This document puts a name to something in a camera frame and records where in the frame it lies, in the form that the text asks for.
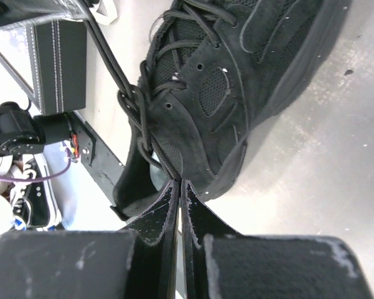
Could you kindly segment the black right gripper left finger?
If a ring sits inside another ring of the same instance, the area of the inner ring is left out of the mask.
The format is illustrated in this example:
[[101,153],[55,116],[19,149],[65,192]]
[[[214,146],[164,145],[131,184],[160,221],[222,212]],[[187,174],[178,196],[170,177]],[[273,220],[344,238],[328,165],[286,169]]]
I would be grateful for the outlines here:
[[179,185],[118,231],[7,232],[0,298],[174,298]]

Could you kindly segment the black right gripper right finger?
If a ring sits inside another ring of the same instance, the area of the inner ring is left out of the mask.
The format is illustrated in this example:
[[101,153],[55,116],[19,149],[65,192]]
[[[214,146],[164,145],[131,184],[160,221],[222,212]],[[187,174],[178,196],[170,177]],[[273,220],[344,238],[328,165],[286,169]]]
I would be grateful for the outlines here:
[[188,298],[372,298],[351,248],[320,235],[243,235],[180,189]]

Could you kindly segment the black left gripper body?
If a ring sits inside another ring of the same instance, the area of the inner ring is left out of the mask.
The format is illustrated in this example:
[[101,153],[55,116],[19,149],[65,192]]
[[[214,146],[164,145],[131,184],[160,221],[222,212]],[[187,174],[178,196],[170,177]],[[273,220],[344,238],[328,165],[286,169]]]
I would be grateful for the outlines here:
[[0,28],[9,30],[29,24],[88,19],[93,1],[0,0]]

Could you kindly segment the black shoe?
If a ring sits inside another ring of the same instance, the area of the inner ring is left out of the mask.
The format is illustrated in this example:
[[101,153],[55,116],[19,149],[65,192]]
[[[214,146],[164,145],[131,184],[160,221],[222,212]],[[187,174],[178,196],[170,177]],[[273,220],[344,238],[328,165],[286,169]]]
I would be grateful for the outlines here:
[[[201,200],[226,193],[235,183],[251,131],[287,108],[310,84],[332,50],[349,1],[207,1],[230,11],[237,24],[217,20],[219,48],[195,22],[179,19],[180,39],[200,39],[197,48],[179,48],[181,68],[171,52],[157,64],[151,85],[173,78],[189,84],[152,99],[149,128],[181,179]],[[158,197],[160,170],[139,153],[141,133],[131,127],[125,169],[116,183],[115,211],[123,220],[142,213]]]

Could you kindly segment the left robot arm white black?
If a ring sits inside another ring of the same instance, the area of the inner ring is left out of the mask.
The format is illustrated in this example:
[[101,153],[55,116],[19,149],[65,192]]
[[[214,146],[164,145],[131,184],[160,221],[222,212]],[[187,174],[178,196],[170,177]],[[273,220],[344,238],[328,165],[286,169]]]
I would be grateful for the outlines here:
[[0,1],[0,157],[75,136],[93,1]]

